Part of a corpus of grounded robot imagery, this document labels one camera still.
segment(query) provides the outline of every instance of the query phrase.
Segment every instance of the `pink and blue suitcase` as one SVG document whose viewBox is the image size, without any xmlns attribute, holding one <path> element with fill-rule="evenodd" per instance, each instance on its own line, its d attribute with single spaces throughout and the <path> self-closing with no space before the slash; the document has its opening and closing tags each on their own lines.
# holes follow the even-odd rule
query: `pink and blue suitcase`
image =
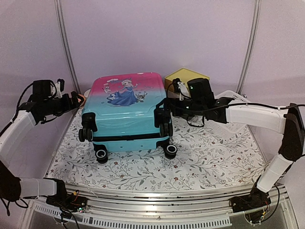
<svg viewBox="0 0 305 229">
<path fill-rule="evenodd" d="M 97 79 L 81 115 L 81 142 L 93 142 L 98 162 L 107 152 L 155 149 L 176 156 L 170 144 L 171 114 L 162 78 L 157 73 L 135 73 Z"/>
</svg>

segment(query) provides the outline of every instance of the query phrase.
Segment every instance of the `princess in blue dress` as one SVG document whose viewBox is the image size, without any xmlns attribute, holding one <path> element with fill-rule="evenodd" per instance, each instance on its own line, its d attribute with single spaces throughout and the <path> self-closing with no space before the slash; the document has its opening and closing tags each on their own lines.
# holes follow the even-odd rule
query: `princess in blue dress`
<svg viewBox="0 0 305 229">
<path fill-rule="evenodd" d="M 133 89 L 136 88 L 138 84 L 133 86 L 131 80 L 123 80 L 122 85 L 124 86 L 123 89 L 111 94 L 111 96 L 107 98 L 108 103 L 119 106 L 130 106 L 138 102 L 138 99 L 135 97 L 133 92 Z"/>
</svg>

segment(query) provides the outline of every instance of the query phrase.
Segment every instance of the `floral pattern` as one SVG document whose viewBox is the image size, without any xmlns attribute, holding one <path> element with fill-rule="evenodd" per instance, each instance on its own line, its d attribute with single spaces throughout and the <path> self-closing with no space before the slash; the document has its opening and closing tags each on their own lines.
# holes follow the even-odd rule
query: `floral pattern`
<svg viewBox="0 0 305 229">
<path fill-rule="evenodd" d="M 201 119 L 191 122 L 200 125 Z M 198 128 L 173 117 L 173 126 L 172 142 L 178 147 L 175 159 L 167 159 L 157 148 L 110 152 L 102 165 L 96 161 L 92 143 L 78 140 L 79 110 L 47 177 L 87 187 L 157 192 L 249 184 L 264 170 L 261 152 L 246 125 L 232 134 L 213 121 Z"/>
</svg>

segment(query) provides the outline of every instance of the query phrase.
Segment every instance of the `vertical metal post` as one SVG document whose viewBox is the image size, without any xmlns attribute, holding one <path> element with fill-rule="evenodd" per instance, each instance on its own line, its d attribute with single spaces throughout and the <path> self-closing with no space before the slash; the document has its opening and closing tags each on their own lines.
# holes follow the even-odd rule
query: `vertical metal post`
<svg viewBox="0 0 305 229">
<path fill-rule="evenodd" d="M 258 27 L 258 21 L 259 21 L 259 14 L 261 10 L 261 1 L 262 0 L 255 0 L 255 6 L 254 6 L 254 13 L 253 13 L 253 21 L 252 21 L 252 27 L 251 27 L 251 33 L 250 33 L 250 38 L 249 38 L 249 43 L 248 43 L 248 48 L 246 52 L 246 56 L 244 59 L 244 64 L 242 68 L 242 72 L 239 78 L 238 86 L 236 89 L 237 93 L 241 93 L 244 87 L 244 82 L 246 79 L 246 75 L 248 72 L 249 64 L 250 64 L 250 59 L 252 56 L 252 51 L 254 47 L 254 41 L 255 41 L 255 35 Z"/>
<path fill-rule="evenodd" d="M 68 62 L 68 67 L 69 67 L 69 71 L 71 74 L 72 83 L 73 83 L 75 91 L 80 94 L 81 89 L 78 84 L 78 80 L 76 77 L 76 73 L 75 73 L 75 69 L 74 69 L 74 65 L 73 65 L 73 61 L 72 61 L 72 56 L 71 56 L 71 52 L 70 52 L 70 48 L 69 48 L 66 27 L 65 27 L 65 23 L 64 23 L 64 19 L 63 19 L 61 0 L 54 0 L 54 2 L 55 2 L 55 10 L 56 10 L 58 26 L 59 26 L 59 30 L 61 33 L 61 40 L 62 40 L 63 48 L 64 48 L 64 51 L 66 54 L 66 59 Z"/>
</svg>

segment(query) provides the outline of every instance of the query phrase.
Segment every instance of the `cardboard box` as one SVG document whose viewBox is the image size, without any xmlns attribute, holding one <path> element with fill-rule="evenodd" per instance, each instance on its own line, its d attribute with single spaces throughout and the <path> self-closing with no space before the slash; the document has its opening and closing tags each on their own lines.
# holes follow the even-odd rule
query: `cardboard box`
<svg viewBox="0 0 305 229">
<path fill-rule="evenodd" d="M 186 88 L 187 87 L 187 82 L 192 80 L 192 79 L 197 79 L 197 78 L 204 78 L 204 79 L 210 79 L 208 76 L 194 72 L 192 70 L 186 69 L 186 68 L 181 68 L 174 73 L 166 76 L 165 81 L 164 81 L 164 87 L 167 90 L 168 86 L 173 82 L 173 79 L 179 78 L 183 83 L 185 83 Z M 171 85 L 169 88 L 170 92 L 173 91 L 173 86 Z"/>
</svg>

